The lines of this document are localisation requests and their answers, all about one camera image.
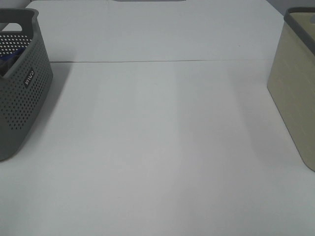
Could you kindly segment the grey perforated plastic basket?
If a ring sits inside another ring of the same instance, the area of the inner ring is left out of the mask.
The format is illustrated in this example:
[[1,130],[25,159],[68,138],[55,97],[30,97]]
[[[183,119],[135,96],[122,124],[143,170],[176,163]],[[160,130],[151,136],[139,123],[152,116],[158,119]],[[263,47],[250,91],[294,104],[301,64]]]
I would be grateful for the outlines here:
[[30,8],[2,8],[2,24],[18,24],[20,31],[1,31],[0,57],[25,48],[14,65],[0,76],[0,159],[12,157],[34,124],[53,79],[47,50]]

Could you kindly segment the beige basket with grey rim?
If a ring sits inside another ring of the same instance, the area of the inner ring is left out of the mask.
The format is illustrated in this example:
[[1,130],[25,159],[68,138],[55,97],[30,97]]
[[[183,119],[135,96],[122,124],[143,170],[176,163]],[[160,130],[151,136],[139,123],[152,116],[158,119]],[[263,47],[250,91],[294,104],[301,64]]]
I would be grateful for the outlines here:
[[304,164],[315,169],[315,9],[292,7],[267,88]]

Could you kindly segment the blue cloth in basket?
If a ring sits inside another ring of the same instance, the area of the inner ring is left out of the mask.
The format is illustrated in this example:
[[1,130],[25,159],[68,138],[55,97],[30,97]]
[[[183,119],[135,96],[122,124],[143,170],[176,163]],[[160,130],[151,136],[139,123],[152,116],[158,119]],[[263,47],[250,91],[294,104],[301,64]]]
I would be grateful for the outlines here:
[[20,55],[24,52],[25,48],[19,48],[14,51],[12,54],[7,56],[1,56],[0,58],[0,75],[4,76],[8,70],[14,65],[18,60]]

